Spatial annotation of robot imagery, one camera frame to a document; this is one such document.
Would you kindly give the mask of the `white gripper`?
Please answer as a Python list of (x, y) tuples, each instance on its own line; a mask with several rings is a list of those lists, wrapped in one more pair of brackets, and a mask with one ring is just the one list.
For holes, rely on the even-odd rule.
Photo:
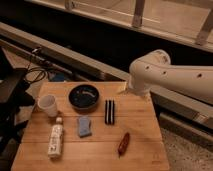
[(132, 83), (129, 83), (128, 84), (128, 89), (123, 89), (123, 90), (120, 90), (118, 92), (118, 94), (122, 94), (122, 93), (127, 93), (128, 90), (137, 95), (137, 96), (146, 96), (149, 91), (150, 91), (150, 86), (147, 85), (147, 84), (142, 84), (142, 85), (136, 85), (136, 84), (132, 84)]

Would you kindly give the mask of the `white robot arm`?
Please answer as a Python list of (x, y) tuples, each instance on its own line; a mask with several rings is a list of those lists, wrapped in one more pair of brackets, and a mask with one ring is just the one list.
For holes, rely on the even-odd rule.
[(172, 65), (164, 50), (157, 49), (135, 59), (123, 92), (143, 96), (152, 85), (165, 87), (213, 105), (213, 66)]

